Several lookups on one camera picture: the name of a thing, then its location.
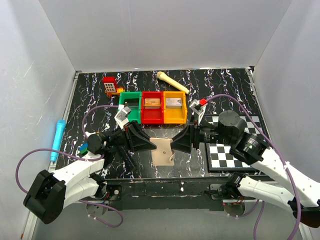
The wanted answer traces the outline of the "beige leather card holder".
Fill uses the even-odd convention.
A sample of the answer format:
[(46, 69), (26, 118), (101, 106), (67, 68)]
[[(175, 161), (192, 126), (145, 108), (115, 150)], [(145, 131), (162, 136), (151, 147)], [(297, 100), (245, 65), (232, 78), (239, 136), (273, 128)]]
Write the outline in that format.
[(150, 142), (156, 145), (151, 150), (151, 158), (154, 166), (174, 166), (176, 153), (171, 148), (172, 139), (151, 137)]

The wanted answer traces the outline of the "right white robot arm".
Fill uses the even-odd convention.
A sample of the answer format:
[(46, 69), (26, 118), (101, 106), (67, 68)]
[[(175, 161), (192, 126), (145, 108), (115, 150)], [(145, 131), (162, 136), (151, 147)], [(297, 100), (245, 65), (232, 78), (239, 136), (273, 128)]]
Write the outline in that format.
[(246, 122), (232, 110), (223, 111), (217, 124), (194, 120), (174, 138), (173, 150), (190, 153), (200, 143), (222, 144), (230, 147), (230, 154), (242, 163), (268, 175), (280, 186), (259, 182), (235, 173), (225, 185), (232, 199), (240, 196), (263, 200), (292, 212), (301, 223), (320, 226), (320, 184), (293, 167), (282, 162), (275, 149), (260, 135), (246, 132)]

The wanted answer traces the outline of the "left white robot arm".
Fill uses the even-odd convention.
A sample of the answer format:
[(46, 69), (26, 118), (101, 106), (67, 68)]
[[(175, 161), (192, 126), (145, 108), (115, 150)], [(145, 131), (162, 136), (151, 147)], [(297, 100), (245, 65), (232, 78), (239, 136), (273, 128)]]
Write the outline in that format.
[(144, 133), (137, 121), (124, 128), (91, 134), (82, 146), (83, 158), (53, 172), (39, 172), (23, 200), (23, 205), (44, 224), (53, 222), (67, 206), (84, 198), (103, 199), (106, 181), (97, 174), (106, 160), (122, 154), (134, 169), (130, 152), (155, 150), (157, 146)]

